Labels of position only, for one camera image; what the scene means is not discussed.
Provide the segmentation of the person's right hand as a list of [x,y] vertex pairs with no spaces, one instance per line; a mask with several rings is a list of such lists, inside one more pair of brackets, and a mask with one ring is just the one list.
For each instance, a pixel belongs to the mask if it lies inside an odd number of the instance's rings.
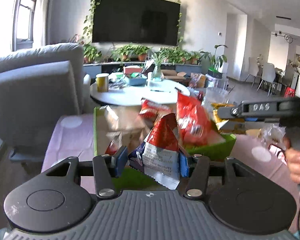
[[286,136],[283,137],[283,143],[286,147],[285,155],[290,177],[292,181],[300,185],[300,151],[292,148],[290,140]]

